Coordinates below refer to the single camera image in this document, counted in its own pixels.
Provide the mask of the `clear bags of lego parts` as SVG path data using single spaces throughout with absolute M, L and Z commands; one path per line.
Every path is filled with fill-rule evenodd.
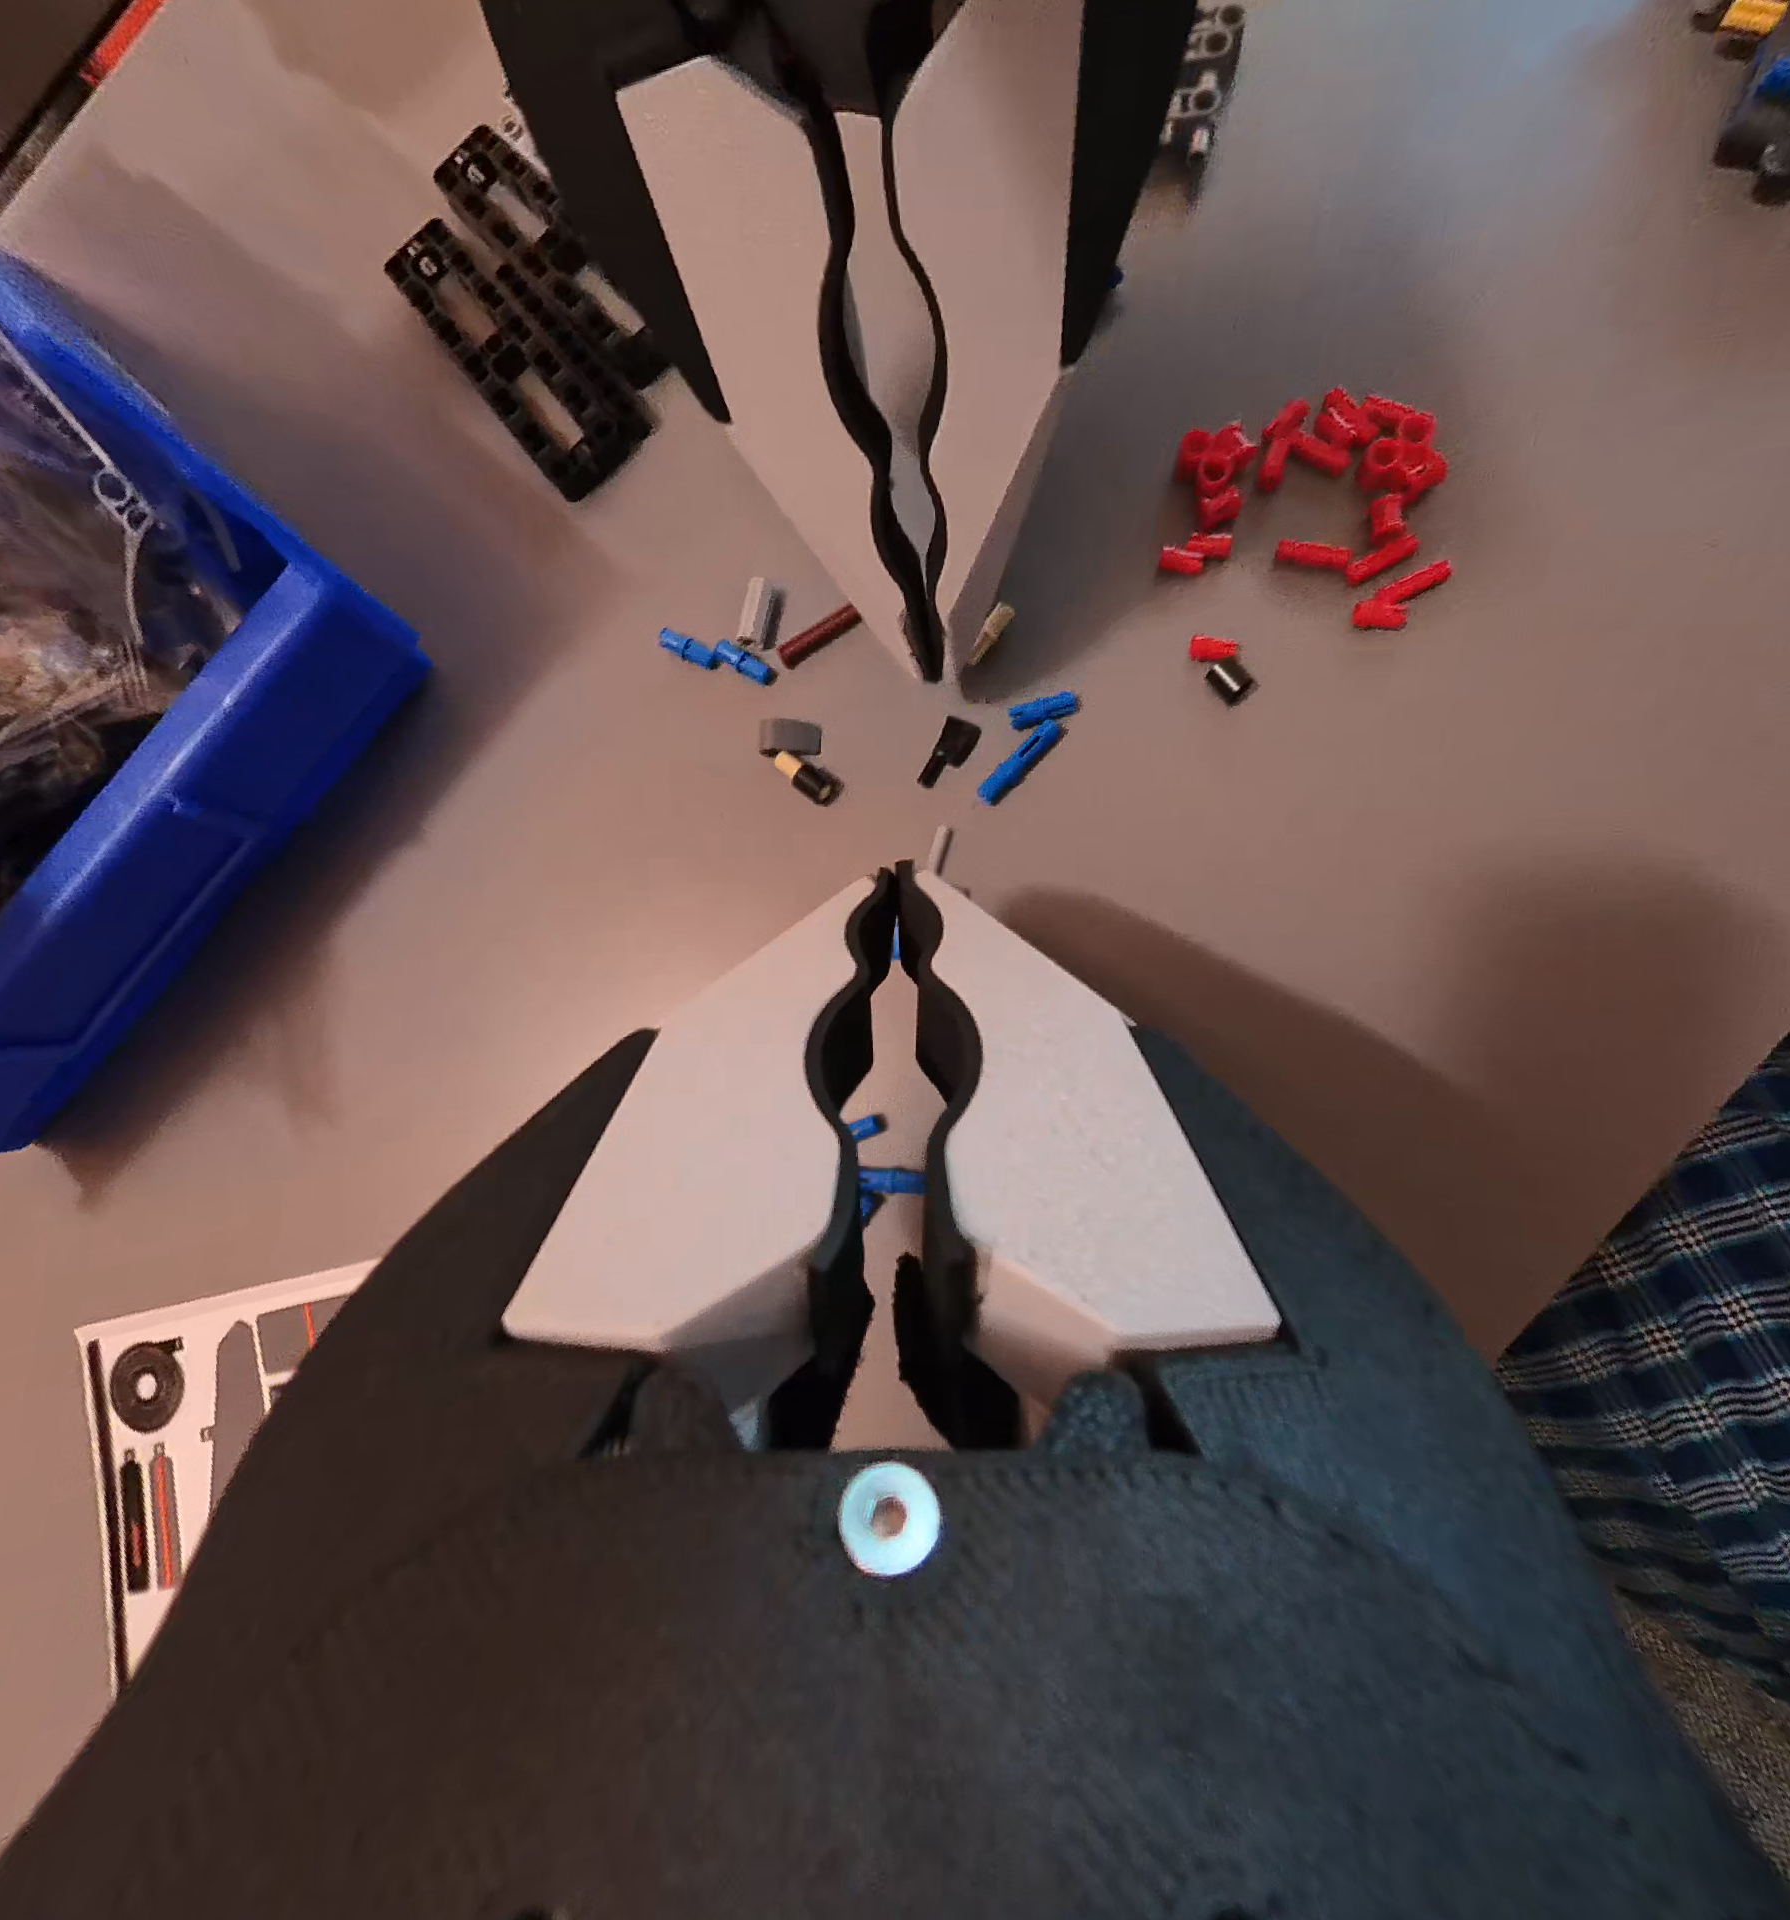
M 0 327 L 0 909 L 235 630 L 255 548 L 121 464 Z

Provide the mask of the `pile of mixed small lego pieces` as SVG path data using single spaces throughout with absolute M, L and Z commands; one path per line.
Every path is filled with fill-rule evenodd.
M 1246 693 L 1224 553 L 1169 548 L 1147 596 L 1107 621 L 1081 621 L 1076 596 L 994 603 L 962 684 L 917 678 L 853 606 L 769 581 L 764 642 L 700 621 L 645 627 L 616 714 L 629 836 L 649 867 L 815 894 L 932 829 L 1023 810 L 1017 793 L 1073 737 L 1099 761 L 1082 810 L 1114 812 L 1169 761 L 1164 706 L 1197 696 L 1205 672 Z

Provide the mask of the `pile of red lego pins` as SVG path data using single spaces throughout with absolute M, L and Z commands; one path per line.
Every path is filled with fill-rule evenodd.
M 1159 546 L 1155 578 L 1197 579 L 1228 563 L 1244 511 L 1278 494 L 1290 475 L 1306 473 L 1356 493 L 1356 533 L 1280 535 L 1269 563 L 1350 589 L 1355 630 L 1397 633 L 1415 603 L 1454 578 L 1454 563 L 1428 557 L 1412 523 L 1450 469 L 1432 409 L 1343 386 L 1318 398 L 1290 398 L 1259 427 L 1244 421 L 1188 427 L 1176 441 L 1170 484 L 1188 498 L 1191 518 L 1185 531 Z

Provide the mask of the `blue plaid clothing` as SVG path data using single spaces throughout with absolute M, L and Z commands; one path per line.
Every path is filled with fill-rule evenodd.
M 1790 1033 L 1495 1377 L 1609 1583 L 1790 1709 Z

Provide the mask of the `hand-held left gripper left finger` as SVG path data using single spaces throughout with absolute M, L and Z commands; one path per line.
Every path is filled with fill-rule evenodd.
M 862 876 L 671 1014 L 502 1329 L 664 1357 L 770 1448 L 828 1448 L 874 1298 L 845 1108 L 874 1061 L 896 884 Z

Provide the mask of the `partly built lego model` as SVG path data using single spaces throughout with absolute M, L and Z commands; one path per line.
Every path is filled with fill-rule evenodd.
M 1790 1 L 1702 1 L 1690 26 L 1740 72 L 1714 162 L 1746 176 L 1759 204 L 1790 204 Z

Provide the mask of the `sticker sheet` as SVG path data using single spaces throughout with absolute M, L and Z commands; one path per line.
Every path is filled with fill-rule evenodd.
M 139 1667 L 255 1429 L 372 1265 L 218 1290 L 73 1334 L 110 1695 Z

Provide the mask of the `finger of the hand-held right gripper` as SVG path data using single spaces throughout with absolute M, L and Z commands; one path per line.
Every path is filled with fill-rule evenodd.
M 892 118 L 903 237 L 940 317 L 928 472 L 945 659 L 973 659 L 1042 473 L 1062 365 L 1079 1 L 966 1 Z
M 847 339 L 853 195 L 832 127 L 716 55 L 618 90 L 734 446 L 920 683 L 940 642 Z

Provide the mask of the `blue plastic bin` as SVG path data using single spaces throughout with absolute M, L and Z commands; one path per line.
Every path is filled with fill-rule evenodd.
M 423 684 L 414 628 L 277 518 L 0 248 L 0 348 L 162 491 L 231 531 L 238 619 L 0 909 L 0 1155 L 33 1144 L 226 905 Z

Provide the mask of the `stack of black lego frames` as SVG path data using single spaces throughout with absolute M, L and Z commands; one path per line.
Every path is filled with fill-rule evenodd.
M 599 491 L 658 428 L 670 358 L 567 220 L 518 109 L 435 165 L 440 215 L 383 275 L 563 498 Z

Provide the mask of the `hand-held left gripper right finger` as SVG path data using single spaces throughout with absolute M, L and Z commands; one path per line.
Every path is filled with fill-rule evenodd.
M 898 958 L 943 1100 L 898 1357 L 948 1446 L 1017 1446 L 1082 1374 L 1278 1340 L 1133 1023 L 934 873 L 898 876 Z

